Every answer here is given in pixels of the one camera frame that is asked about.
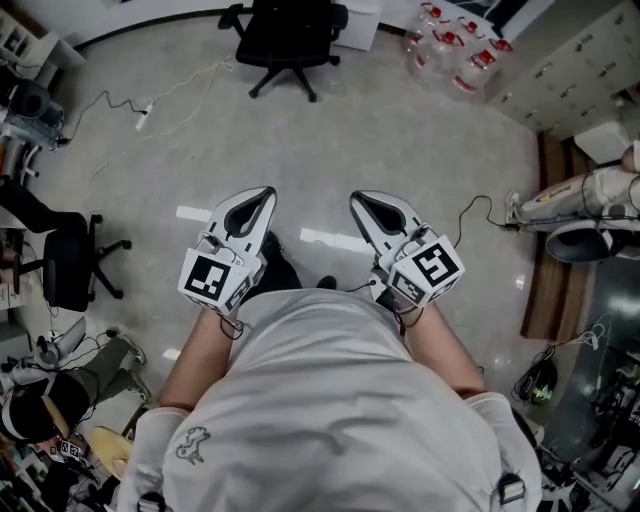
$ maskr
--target gray floor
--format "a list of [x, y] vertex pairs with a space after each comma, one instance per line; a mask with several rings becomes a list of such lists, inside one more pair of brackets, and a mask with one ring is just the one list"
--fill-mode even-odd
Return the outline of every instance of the gray floor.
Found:
[[[69, 131], [103, 89], [114, 102], [130, 97], [142, 104], [232, 54], [237, 36], [216, 25], [217, 18], [172, 22], [89, 47], [86, 65], [67, 73], [57, 95]], [[378, 33], [368, 53], [335, 53], [339, 67], [308, 72], [317, 104], [307, 102], [290, 76], [250, 99], [247, 91], [264, 70], [230, 59], [233, 68], [217, 69], [209, 91], [211, 72], [160, 98], [141, 133], [126, 107], [110, 110], [102, 99], [67, 148], [39, 158], [41, 176], [31, 188], [43, 201], [99, 211], [106, 219], [101, 240], [133, 241], [132, 251], [104, 265], [125, 299], [111, 299], [98, 284], [86, 316], [94, 332], [118, 325], [144, 347], [144, 377], [154, 391], [172, 365], [163, 354], [182, 347], [198, 313], [176, 286], [185, 251], [204, 225], [177, 217], [179, 206], [211, 209], [242, 189], [272, 185], [278, 191], [273, 229], [303, 284], [333, 274], [346, 289], [366, 282], [371, 257], [306, 242], [301, 230], [325, 239], [359, 237], [348, 209], [352, 191], [402, 196], [452, 240], [458, 214], [474, 195], [492, 196], [493, 217], [502, 221], [509, 190], [535, 191], [534, 134], [491, 109], [425, 92], [409, 77], [396, 36]], [[201, 98], [197, 116], [174, 130]], [[165, 132], [171, 133], [154, 136]], [[467, 273], [439, 304], [486, 368], [489, 385], [508, 394], [542, 347], [518, 335], [533, 237], [489, 225], [486, 210], [478, 202], [465, 216], [458, 250]], [[41, 251], [42, 239], [34, 243]], [[77, 316], [61, 311], [54, 326], [63, 330]], [[25, 308], [25, 318], [33, 333], [49, 328], [41, 300]]]

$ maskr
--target electrical wire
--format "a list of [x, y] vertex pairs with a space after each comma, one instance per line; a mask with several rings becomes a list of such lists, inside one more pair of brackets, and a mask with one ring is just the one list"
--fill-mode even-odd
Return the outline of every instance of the electrical wire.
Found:
[[207, 71], [212, 71], [211, 73], [211, 77], [209, 78], [209, 82], [207, 84], [207, 87], [203, 90], [201, 96], [200, 96], [200, 101], [198, 103], [198, 106], [195, 108], [195, 110], [189, 115], [187, 116], [185, 119], [183, 119], [182, 121], [180, 121], [177, 125], [175, 125], [173, 128], [170, 128], [169, 130], [166, 130], [164, 132], [160, 132], [160, 133], [153, 133], [153, 134], [149, 134], [149, 135], [145, 135], [143, 137], [140, 137], [138, 139], [136, 139], [130, 146], [124, 148], [122, 151], [120, 151], [119, 153], [117, 153], [116, 155], [114, 155], [113, 157], [111, 157], [109, 160], [107, 160], [104, 164], [102, 164], [100, 167], [98, 167], [98, 169], [93, 173], [93, 175], [91, 176], [91, 179], [95, 178], [98, 174], [100, 174], [106, 167], [108, 167], [111, 163], [113, 163], [115, 160], [117, 160], [118, 158], [120, 158], [122, 155], [124, 155], [127, 151], [129, 151], [133, 146], [135, 146], [136, 144], [139, 144], [140, 142], [143, 142], [145, 140], [150, 140], [150, 139], [155, 139], [157, 137], [164, 137], [166, 135], [172, 135], [175, 132], [177, 132], [180, 128], [182, 128], [185, 124], [187, 124], [189, 121], [191, 121], [192, 119], [194, 119], [199, 113], [200, 110], [202, 109], [202, 106], [204, 104], [204, 99], [207, 96], [207, 94], [209, 93], [209, 91], [211, 90], [211, 87], [213, 85], [213, 79], [216, 76], [216, 73], [218, 72], [218, 69], [220, 68], [220, 66], [222, 66], [223, 68], [225, 68], [227, 71], [233, 71], [234, 66], [233, 64], [230, 64], [229, 62], [227, 62], [229, 60], [229, 58], [231, 57], [232, 54], [227, 55], [224, 59], [222, 59], [221, 61], [208, 66], [206, 68], [200, 69], [196, 72], [194, 72], [191, 77], [189, 77], [187, 80], [183, 81], [183, 82], [179, 82], [178, 84], [174, 85], [170, 90], [158, 94], [156, 96], [154, 96], [153, 98], [145, 98], [146, 99], [151, 99], [152, 100], [152, 104], [155, 105], [155, 102], [160, 99], [163, 98], [165, 96], [168, 96], [169, 94], [171, 94], [173, 91], [175, 91], [178, 87], [181, 87], [183, 85], [188, 84], [189, 82], [191, 82], [191, 80], [193, 80], [196, 76], [202, 74], [202, 73], [206, 73]]
[[600, 357], [600, 364], [598, 367], [598, 377], [596, 377], [596, 381], [597, 381], [600, 378], [600, 372], [602, 371], [602, 362], [604, 361], [604, 357], [607, 353], [607, 348], [609, 347], [611, 321], [609, 320], [608, 328], [605, 327], [604, 324], [602, 323], [603, 318], [605, 318], [607, 315], [610, 316], [611, 313], [605, 312], [601, 314], [588, 329], [580, 333], [579, 336], [577, 336], [572, 340], [559, 342], [559, 343], [548, 343], [547, 346], [544, 348], [544, 350], [536, 354], [527, 371], [513, 385], [513, 387], [511, 388], [511, 398], [513, 398], [516, 402], [520, 402], [523, 404], [529, 403], [529, 400], [523, 400], [521, 398], [520, 391], [522, 389], [522, 386], [525, 384], [526, 380], [528, 379], [529, 373], [531, 372], [531, 370], [543, 360], [552, 358], [555, 355], [556, 349], [558, 347], [562, 347], [565, 345], [573, 345], [573, 344], [584, 344], [584, 345], [588, 345], [593, 350], [598, 350], [599, 347], [601, 346], [600, 340], [604, 338], [605, 346], [602, 350], [602, 356]]
[[[242, 320], [236, 320], [235, 322], [228, 319], [224, 316], [220, 311], [215, 311], [216, 314], [220, 317], [220, 330], [224, 333], [224, 335], [229, 338], [231, 341], [239, 340], [244, 333], [244, 322]], [[237, 332], [237, 336], [233, 336], [232, 334], [228, 334], [224, 329], [224, 324], [227, 324], [233, 331]]]
[[424, 308], [420, 309], [420, 313], [418, 313], [418, 318], [415, 319], [415, 321], [412, 324], [405, 324], [404, 321], [402, 321], [402, 317], [400, 319], [400, 325], [402, 325], [402, 327], [404, 327], [404, 329], [411, 329], [412, 327], [415, 327], [416, 324], [420, 321], [420, 318], [422, 318], [422, 313], [424, 313]]
[[[539, 226], [539, 225], [548, 225], [548, 224], [562, 224], [562, 223], [566, 223], [566, 222], [571, 222], [571, 221], [576, 221], [576, 220], [634, 220], [634, 221], [638, 221], [640, 220], [640, 209], [636, 207], [636, 205], [633, 203], [633, 201], [631, 200], [631, 205], [633, 206], [633, 208], [635, 208], [636, 210], [638, 210], [638, 215], [637, 216], [631, 216], [631, 215], [596, 215], [593, 212], [589, 211], [589, 207], [587, 206], [587, 198], [586, 198], [586, 194], [584, 191], [584, 186], [585, 183], [587, 181], [587, 178], [591, 175], [592, 173], [588, 173], [585, 174], [584, 179], [582, 180], [582, 184], [581, 184], [581, 194], [582, 194], [582, 205], [583, 208], [585, 210], [585, 212], [587, 212], [587, 215], [574, 215], [571, 217], [563, 217], [563, 218], [547, 218], [547, 219], [537, 219], [531, 222], [515, 222], [515, 223], [507, 223], [507, 224], [500, 224], [497, 222], [494, 222], [493, 220], [491, 220], [489, 218], [489, 216], [491, 215], [491, 210], [493, 208], [493, 201], [489, 196], [483, 195], [483, 194], [479, 194], [477, 196], [474, 196], [473, 199], [471, 200], [471, 203], [469, 203], [469, 206], [467, 206], [462, 213], [460, 213], [460, 215], [458, 216], [458, 229], [459, 229], [459, 234], [458, 234], [458, 239], [456, 241], [456, 243], [454, 244], [454, 248], [458, 247], [458, 244], [460, 243], [460, 241], [462, 240], [462, 216], [467, 213], [467, 211], [469, 211], [469, 209], [473, 206], [474, 202], [476, 201], [476, 199], [479, 198], [484, 198], [487, 199], [489, 201], [489, 212], [487, 213], [487, 216], [485, 217], [486, 220], [493, 224], [496, 227], [499, 228], [504, 228], [504, 229], [512, 229], [512, 230], [516, 230], [519, 231], [522, 228], [526, 228], [526, 227], [530, 227], [530, 226]], [[640, 176], [636, 176], [634, 177], [631, 182], [629, 183], [629, 186], [627, 188], [627, 195], [629, 196], [629, 199], [631, 199], [631, 187], [633, 185], [633, 183], [640, 178]]]
[[635, 210], [638, 213], [640, 213], [640, 209], [635, 205], [635, 203], [633, 202], [633, 198], [631, 197], [631, 189], [633, 188], [633, 184], [638, 180], [638, 178], [640, 178], [640, 174], [638, 176], [635, 176], [631, 180], [631, 183], [629, 183], [629, 188], [627, 189], [627, 195], [629, 196], [629, 203], [631, 204], [631, 206], [633, 206]]
[[351, 290], [345, 290], [346, 293], [353, 293], [353, 292], [357, 292], [358, 290], [362, 290], [363, 288], [366, 288], [367, 286], [373, 286], [374, 284], [376, 284], [376, 282], [372, 279], [371, 281], [367, 281], [364, 284], [361, 284], [360, 286], [356, 286], [355, 288], [351, 288]]
[[544, 348], [544, 350], [542, 350], [541, 352], [538, 352], [538, 354], [534, 356], [533, 360], [531, 361], [531, 365], [529, 366], [527, 371], [524, 372], [522, 377], [520, 377], [511, 388], [511, 398], [513, 398], [514, 401], [525, 404], [525, 405], [531, 401], [530, 399], [521, 398], [520, 393], [522, 391], [522, 388], [526, 383], [526, 381], [530, 378], [529, 374], [531, 373], [531, 370], [535, 368], [538, 364], [540, 364], [542, 361], [551, 359], [555, 353], [556, 353], [556, 346], [553, 344], [548, 344]]
[[102, 98], [102, 96], [107, 97], [107, 104], [109, 105], [109, 108], [112, 109], [116, 109], [116, 108], [120, 108], [123, 107], [124, 105], [129, 105], [129, 107], [131, 107], [131, 111], [137, 114], [143, 114], [146, 115], [148, 112], [146, 110], [140, 110], [137, 109], [133, 106], [133, 102], [127, 98], [126, 100], [124, 100], [122, 103], [118, 103], [117, 105], [114, 105], [111, 103], [111, 96], [109, 95], [109, 91], [107, 91], [106, 89], [104, 91], [102, 91], [100, 94], [98, 94], [98, 96], [96, 97], [95, 100], [93, 100], [91, 103], [89, 103], [86, 107], [84, 107], [81, 111], [80, 111], [80, 115], [78, 116], [78, 121], [76, 121], [76, 127], [73, 130], [73, 134], [71, 135], [71, 137], [68, 138], [67, 142], [71, 142], [73, 139], [75, 139], [76, 134], [78, 133], [78, 128], [80, 127], [80, 123], [82, 122], [82, 117], [84, 116], [85, 112], [87, 110], [89, 110], [91, 107], [93, 107], [96, 103], [98, 103], [98, 101], [100, 100], [100, 98]]
[[489, 197], [489, 196], [485, 196], [485, 195], [477, 195], [475, 196], [471, 202], [469, 203], [469, 206], [467, 206], [464, 210], [462, 210], [462, 212], [460, 213], [460, 215], [458, 215], [458, 239], [456, 240], [456, 243], [453, 245], [453, 248], [455, 249], [456, 247], [458, 247], [458, 244], [460, 243], [460, 241], [462, 240], [462, 216], [467, 213], [471, 207], [473, 206], [473, 204], [476, 202], [476, 200], [478, 199], [486, 199], [487, 201], [489, 201], [489, 211], [487, 212], [487, 216], [485, 217], [485, 219], [487, 219], [487, 221], [491, 224], [493, 224], [494, 226], [497, 226], [499, 228], [502, 227], [506, 227], [505, 224], [498, 224], [497, 222], [492, 221], [489, 216], [491, 215], [491, 210], [493, 210], [493, 200]]

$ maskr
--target black cable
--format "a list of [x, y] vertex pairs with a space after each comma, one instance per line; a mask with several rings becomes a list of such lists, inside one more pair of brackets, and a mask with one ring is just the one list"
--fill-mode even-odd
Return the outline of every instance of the black cable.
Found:
[[415, 322], [413, 322], [412, 324], [405, 324], [404, 322], [401, 323], [402, 327], [406, 329], [411, 329], [412, 327], [415, 327], [415, 325], [420, 321], [420, 318], [422, 318], [422, 313], [424, 313], [424, 308], [422, 308], [420, 310], [420, 313], [418, 313], [418, 318], [416, 318]]
[[539, 226], [539, 225], [547, 225], [547, 224], [562, 224], [565, 222], [570, 222], [570, 221], [575, 221], [575, 220], [635, 220], [638, 221], [640, 220], [640, 208], [638, 208], [634, 203], [633, 200], [631, 199], [631, 187], [633, 185], [633, 183], [640, 178], [639, 176], [634, 177], [631, 182], [629, 183], [629, 187], [627, 188], [627, 195], [629, 196], [629, 201], [631, 203], [631, 205], [638, 211], [638, 215], [637, 216], [632, 216], [632, 215], [595, 215], [594, 213], [589, 211], [589, 208], [587, 206], [587, 198], [586, 198], [586, 194], [584, 192], [584, 186], [585, 186], [585, 182], [587, 181], [587, 178], [590, 176], [591, 173], [585, 174], [584, 179], [582, 180], [582, 184], [581, 184], [581, 193], [582, 193], [582, 205], [583, 208], [585, 210], [585, 212], [587, 212], [587, 215], [574, 215], [571, 217], [563, 217], [563, 218], [548, 218], [548, 219], [539, 219], [539, 220], [534, 220], [531, 222], [516, 222], [513, 224], [499, 224], [497, 222], [492, 221], [489, 218], [489, 215], [491, 215], [491, 210], [493, 208], [493, 201], [489, 196], [486, 195], [477, 195], [474, 196], [473, 199], [471, 200], [471, 203], [469, 203], [469, 206], [467, 206], [462, 213], [460, 213], [460, 215], [458, 216], [458, 229], [459, 229], [459, 235], [458, 235], [458, 240], [456, 241], [456, 243], [454, 244], [454, 249], [458, 247], [458, 244], [460, 243], [460, 241], [462, 240], [462, 216], [467, 213], [467, 211], [469, 211], [469, 209], [473, 206], [473, 203], [476, 201], [476, 199], [479, 198], [484, 198], [487, 199], [489, 201], [489, 212], [487, 213], [487, 216], [485, 217], [486, 220], [493, 224], [496, 227], [499, 228], [506, 228], [506, 229], [513, 229], [513, 230], [520, 230], [521, 228], [526, 228], [529, 226]]
[[82, 121], [82, 117], [84, 116], [84, 113], [89, 110], [91, 107], [93, 107], [96, 103], [98, 103], [98, 100], [100, 98], [102, 98], [102, 96], [106, 95], [107, 96], [107, 103], [109, 104], [109, 108], [120, 108], [126, 104], [128, 104], [131, 107], [131, 111], [135, 112], [136, 114], [142, 114], [142, 115], [147, 115], [149, 112], [146, 110], [138, 110], [137, 108], [135, 108], [133, 106], [133, 103], [131, 102], [131, 100], [129, 98], [127, 98], [126, 100], [124, 100], [122, 103], [118, 103], [117, 105], [113, 105], [111, 103], [111, 96], [109, 95], [109, 91], [107, 91], [106, 89], [104, 91], [102, 91], [100, 94], [98, 94], [98, 96], [96, 97], [95, 100], [93, 100], [91, 103], [89, 103], [86, 107], [84, 107], [82, 109], [82, 111], [80, 112], [80, 115], [78, 116], [78, 121], [76, 122], [76, 127], [73, 130], [73, 135], [71, 135], [71, 137], [69, 137], [69, 139], [67, 139], [67, 142], [71, 142], [73, 139], [75, 139], [76, 134], [78, 133], [78, 128], [80, 127], [80, 122]]
[[366, 288], [367, 286], [373, 286], [374, 284], [376, 284], [376, 282], [372, 279], [371, 281], [367, 281], [365, 284], [362, 284], [356, 288], [351, 288], [351, 290], [345, 290], [346, 293], [352, 293], [352, 292], [357, 292], [358, 290], [362, 290], [363, 288]]
[[486, 199], [487, 201], [489, 201], [489, 211], [487, 212], [487, 216], [485, 217], [487, 221], [489, 221], [491, 224], [499, 228], [507, 227], [506, 224], [498, 224], [497, 222], [494, 222], [489, 218], [489, 215], [491, 215], [491, 210], [493, 209], [493, 201], [491, 200], [491, 198], [483, 194], [477, 195], [471, 200], [471, 202], [469, 203], [469, 206], [467, 206], [464, 210], [462, 210], [462, 213], [458, 215], [458, 240], [453, 245], [454, 249], [458, 247], [458, 244], [462, 240], [462, 216], [469, 211], [469, 209], [473, 206], [473, 203], [475, 203], [477, 199]]
[[522, 389], [522, 386], [525, 384], [525, 382], [529, 378], [529, 373], [531, 372], [531, 370], [535, 368], [535, 366], [541, 361], [544, 361], [545, 359], [551, 359], [555, 353], [556, 353], [556, 346], [549, 344], [544, 348], [544, 350], [538, 352], [538, 354], [535, 355], [527, 371], [524, 372], [522, 377], [520, 377], [511, 388], [511, 398], [513, 398], [516, 402], [520, 402], [525, 405], [527, 405], [531, 401], [530, 399], [521, 398], [520, 391]]
[[633, 184], [636, 182], [636, 180], [640, 178], [640, 174], [638, 174], [638, 176], [635, 176], [632, 180], [631, 183], [629, 183], [629, 188], [627, 190], [627, 195], [629, 196], [629, 203], [631, 203], [631, 206], [633, 206], [635, 208], [635, 210], [640, 213], [640, 209], [638, 209], [638, 207], [635, 205], [635, 203], [633, 202], [633, 199], [631, 198], [631, 188], [633, 187]]
[[[242, 334], [244, 333], [244, 322], [238, 320], [237, 323], [233, 323], [231, 320], [229, 320], [226, 316], [224, 316], [219, 311], [216, 311], [216, 313], [220, 317], [220, 330], [224, 333], [224, 335], [227, 338], [229, 338], [231, 341], [239, 340], [242, 337]], [[223, 324], [227, 324], [229, 327], [231, 327], [231, 329], [236, 331], [238, 335], [234, 337], [233, 335], [228, 334], [227, 331], [224, 330]]]

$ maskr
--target water bottle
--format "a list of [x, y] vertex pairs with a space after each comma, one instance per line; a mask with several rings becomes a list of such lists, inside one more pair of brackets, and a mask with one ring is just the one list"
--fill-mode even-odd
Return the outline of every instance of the water bottle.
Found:
[[462, 59], [453, 83], [467, 94], [477, 94], [500, 68], [498, 61], [513, 52], [511, 45], [504, 39], [489, 40], [489, 49], [473, 53]]
[[458, 52], [463, 47], [464, 42], [453, 32], [433, 30], [430, 36], [422, 39], [415, 56], [410, 57], [410, 71], [424, 88], [439, 89], [450, 81], [456, 69]]
[[454, 23], [455, 33], [464, 42], [465, 57], [479, 51], [486, 41], [485, 35], [478, 31], [478, 24], [460, 16]]
[[426, 34], [449, 23], [449, 20], [442, 19], [442, 10], [439, 7], [435, 7], [431, 2], [423, 2], [420, 4], [418, 15], [404, 35], [402, 47], [408, 53], [414, 52]]

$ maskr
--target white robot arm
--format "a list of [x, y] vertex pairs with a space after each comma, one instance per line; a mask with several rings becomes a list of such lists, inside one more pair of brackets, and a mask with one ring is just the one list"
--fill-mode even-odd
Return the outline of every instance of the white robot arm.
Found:
[[[258, 254], [275, 206], [272, 187], [245, 190], [220, 203], [196, 247], [187, 250], [178, 290], [200, 306], [230, 315], [260, 280], [263, 263]], [[384, 275], [380, 293], [389, 286], [422, 307], [464, 273], [449, 239], [438, 237], [406, 201], [356, 191], [350, 208], [377, 253], [376, 265]]]
[[423, 307], [450, 290], [464, 266], [446, 236], [422, 222], [406, 201], [383, 192], [351, 194], [351, 213], [364, 239], [376, 251], [374, 300], [386, 287], [400, 292], [415, 307]]
[[273, 211], [273, 187], [245, 190], [216, 206], [194, 249], [188, 249], [178, 291], [192, 302], [230, 315], [258, 283], [258, 257]]

